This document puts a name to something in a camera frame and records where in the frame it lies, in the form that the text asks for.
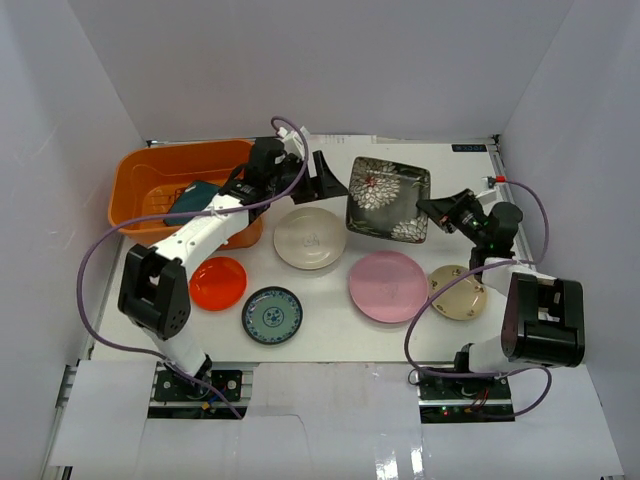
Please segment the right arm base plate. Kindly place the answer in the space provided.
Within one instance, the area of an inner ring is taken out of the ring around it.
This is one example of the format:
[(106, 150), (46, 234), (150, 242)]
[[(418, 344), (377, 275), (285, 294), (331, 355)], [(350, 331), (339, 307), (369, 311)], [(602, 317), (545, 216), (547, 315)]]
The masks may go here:
[(417, 388), (421, 406), (479, 406), (507, 404), (512, 400), (506, 379), (442, 378), (413, 370), (408, 375)]

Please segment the dark table label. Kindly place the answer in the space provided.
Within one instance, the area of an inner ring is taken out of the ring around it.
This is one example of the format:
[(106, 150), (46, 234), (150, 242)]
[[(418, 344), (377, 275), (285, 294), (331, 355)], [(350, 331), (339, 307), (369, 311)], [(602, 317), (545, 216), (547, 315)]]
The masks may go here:
[(451, 148), (453, 152), (458, 153), (480, 153), (487, 151), (487, 147), (484, 144), (452, 144)]

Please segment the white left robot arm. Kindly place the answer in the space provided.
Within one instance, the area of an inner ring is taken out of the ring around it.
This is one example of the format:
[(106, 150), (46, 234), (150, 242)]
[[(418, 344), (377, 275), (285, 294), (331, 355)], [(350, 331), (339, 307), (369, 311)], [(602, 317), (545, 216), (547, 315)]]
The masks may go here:
[(136, 244), (129, 249), (118, 309), (152, 339), (188, 398), (205, 396), (212, 378), (211, 359), (188, 324), (189, 282), (196, 269), (278, 199), (304, 204), (347, 193), (321, 152), (259, 138), (247, 161), (230, 172), (197, 216), (150, 247)]

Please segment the teal square plate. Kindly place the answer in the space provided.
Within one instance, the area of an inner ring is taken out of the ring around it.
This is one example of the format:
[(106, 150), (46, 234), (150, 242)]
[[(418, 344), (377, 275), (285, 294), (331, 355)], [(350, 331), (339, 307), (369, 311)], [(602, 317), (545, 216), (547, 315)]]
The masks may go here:
[(187, 185), (169, 209), (169, 214), (204, 210), (218, 193), (220, 186), (201, 180)]

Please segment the orange translucent plate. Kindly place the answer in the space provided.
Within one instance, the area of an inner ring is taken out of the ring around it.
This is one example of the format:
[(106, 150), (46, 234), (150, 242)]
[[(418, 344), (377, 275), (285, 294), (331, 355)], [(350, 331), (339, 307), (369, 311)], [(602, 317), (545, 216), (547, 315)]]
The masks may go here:
[(214, 257), (193, 274), (189, 293), (193, 302), (207, 311), (231, 308), (243, 297), (248, 284), (246, 270), (231, 257)]

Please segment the white paper sheets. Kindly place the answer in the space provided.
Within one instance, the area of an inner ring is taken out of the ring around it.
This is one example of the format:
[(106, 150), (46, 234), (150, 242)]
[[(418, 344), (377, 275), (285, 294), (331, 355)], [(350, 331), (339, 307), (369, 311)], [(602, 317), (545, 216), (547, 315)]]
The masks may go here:
[(309, 145), (371, 145), (376, 142), (375, 135), (315, 135), (307, 137)]

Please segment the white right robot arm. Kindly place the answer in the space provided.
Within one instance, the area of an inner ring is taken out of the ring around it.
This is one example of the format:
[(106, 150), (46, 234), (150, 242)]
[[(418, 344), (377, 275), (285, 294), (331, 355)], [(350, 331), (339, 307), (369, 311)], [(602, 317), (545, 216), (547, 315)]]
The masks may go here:
[(466, 279), (500, 293), (506, 300), (500, 332), (470, 343), (456, 355), (451, 371), (424, 368), (426, 375), (452, 378), (453, 390), (472, 399), (484, 391), (488, 377), (526, 369), (576, 367), (585, 354), (584, 294), (580, 282), (533, 270), (533, 261), (516, 258), (513, 245), (523, 213), (509, 202), (489, 212), (465, 189), (453, 196), (419, 200), (417, 208), (447, 233), (462, 233), (474, 247), (470, 270), (432, 293), (428, 306)]

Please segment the pink round plate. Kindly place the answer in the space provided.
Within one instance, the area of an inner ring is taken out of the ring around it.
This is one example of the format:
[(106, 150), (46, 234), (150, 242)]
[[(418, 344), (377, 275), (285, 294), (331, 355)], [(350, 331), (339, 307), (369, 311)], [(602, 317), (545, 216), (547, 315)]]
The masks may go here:
[(378, 251), (358, 260), (348, 274), (348, 290), (355, 306), (384, 324), (411, 320), (429, 295), (426, 274), (407, 255)]

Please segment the blue patterned dark plate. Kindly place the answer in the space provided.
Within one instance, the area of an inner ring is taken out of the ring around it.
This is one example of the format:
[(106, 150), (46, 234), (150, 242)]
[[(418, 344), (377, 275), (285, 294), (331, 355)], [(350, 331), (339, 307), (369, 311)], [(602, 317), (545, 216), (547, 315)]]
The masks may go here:
[(241, 324), (261, 345), (275, 346), (294, 337), (303, 321), (298, 297), (288, 289), (270, 286), (254, 292), (245, 302)]

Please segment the cream bear plate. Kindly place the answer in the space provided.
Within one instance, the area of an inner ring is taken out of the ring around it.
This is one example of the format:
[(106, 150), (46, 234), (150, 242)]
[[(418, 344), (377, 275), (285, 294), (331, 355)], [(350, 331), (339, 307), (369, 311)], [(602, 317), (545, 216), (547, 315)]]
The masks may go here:
[(304, 207), (284, 215), (273, 233), (278, 256), (300, 270), (318, 270), (336, 262), (346, 248), (347, 232), (334, 213)]

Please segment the orange plastic bin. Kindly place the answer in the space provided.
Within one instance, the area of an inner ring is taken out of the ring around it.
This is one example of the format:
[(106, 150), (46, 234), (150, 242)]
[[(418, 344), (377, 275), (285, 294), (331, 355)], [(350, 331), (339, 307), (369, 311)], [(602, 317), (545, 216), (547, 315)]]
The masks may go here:
[(149, 147), (125, 157), (114, 176), (108, 219), (169, 213), (182, 190), (196, 180), (222, 187), (232, 170), (248, 160), (253, 143), (232, 139)]

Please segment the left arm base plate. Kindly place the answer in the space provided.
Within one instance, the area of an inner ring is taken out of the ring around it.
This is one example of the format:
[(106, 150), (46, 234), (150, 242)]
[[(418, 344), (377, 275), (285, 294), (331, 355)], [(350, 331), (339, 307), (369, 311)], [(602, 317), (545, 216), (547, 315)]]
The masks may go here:
[[(214, 386), (231, 403), (242, 398), (243, 372), (241, 370), (212, 370), (205, 382)], [(169, 369), (159, 369), (154, 379), (151, 403), (161, 406), (207, 402), (224, 405), (221, 398), (209, 388), (194, 384)]]

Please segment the black floral square plate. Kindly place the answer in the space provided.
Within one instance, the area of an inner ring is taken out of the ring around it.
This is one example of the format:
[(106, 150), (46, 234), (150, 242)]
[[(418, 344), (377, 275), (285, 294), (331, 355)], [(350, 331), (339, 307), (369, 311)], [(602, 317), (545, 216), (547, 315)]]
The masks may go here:
[(354, 160), (348, 186), (346, 228), (357, 234), (421, 244), (428, 218), (418, 207), (431, 194), (424, 168), (371, 157)]

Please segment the small beige floral plate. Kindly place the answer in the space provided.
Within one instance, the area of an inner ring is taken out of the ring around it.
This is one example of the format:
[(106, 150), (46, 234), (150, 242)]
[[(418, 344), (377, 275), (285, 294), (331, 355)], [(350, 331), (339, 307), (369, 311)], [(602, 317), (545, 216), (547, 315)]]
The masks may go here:
[[(431, 293), (437, 293), (467, 271), (466, 267), (460, 265), (437, 268), (428, 276)], [(487, 301), (486, 288), (474, 276), (470, 276), (447, 289), (432, 303), (432, 308), (449, 319), (467, 321), (477, 318), (484, 311)]]

